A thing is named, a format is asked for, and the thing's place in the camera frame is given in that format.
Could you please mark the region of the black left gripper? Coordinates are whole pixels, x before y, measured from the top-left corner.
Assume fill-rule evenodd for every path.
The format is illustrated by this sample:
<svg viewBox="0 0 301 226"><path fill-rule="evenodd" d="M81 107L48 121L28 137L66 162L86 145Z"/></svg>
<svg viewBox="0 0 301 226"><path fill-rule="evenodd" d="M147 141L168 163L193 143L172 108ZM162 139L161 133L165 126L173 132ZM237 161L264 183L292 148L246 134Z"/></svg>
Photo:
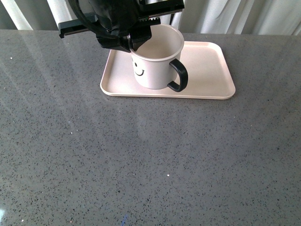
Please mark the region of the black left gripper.
<svg viewBox="0 0 301 226"><path fill-rule="evenodd" d="M93 12L83 13L78 0L68 1L75 20L58 25L59 36L92 31L102 48L130 53L137 51L151 37L151 26L160 24L160 16L181 12L182 0L146 3L144 0L90 0Z"/></svg>

